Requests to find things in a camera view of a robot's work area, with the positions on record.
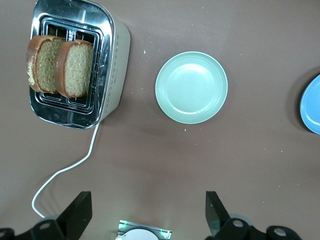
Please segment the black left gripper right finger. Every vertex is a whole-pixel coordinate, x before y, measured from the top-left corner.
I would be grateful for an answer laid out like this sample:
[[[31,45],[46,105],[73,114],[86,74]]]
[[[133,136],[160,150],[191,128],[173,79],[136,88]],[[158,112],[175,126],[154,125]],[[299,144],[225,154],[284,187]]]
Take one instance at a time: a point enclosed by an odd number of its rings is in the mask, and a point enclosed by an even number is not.
[[[265,232],[256,229],[251,221],[238,214],[229,214],[215,191],[207,191],[205,218],[211,235],[208,240],[300,240],[292,229],[271,225]]]

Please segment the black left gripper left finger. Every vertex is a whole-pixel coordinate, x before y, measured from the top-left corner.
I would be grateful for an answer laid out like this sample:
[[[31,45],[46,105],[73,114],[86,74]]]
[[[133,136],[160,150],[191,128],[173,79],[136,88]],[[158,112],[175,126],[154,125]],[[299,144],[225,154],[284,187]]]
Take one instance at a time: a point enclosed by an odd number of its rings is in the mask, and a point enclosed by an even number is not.
[[[2,228],[2,240],[78,240],[92,219],[92,195],[82,191],[56,218],[37,223],[28,231],[16,235],[11,228]]]

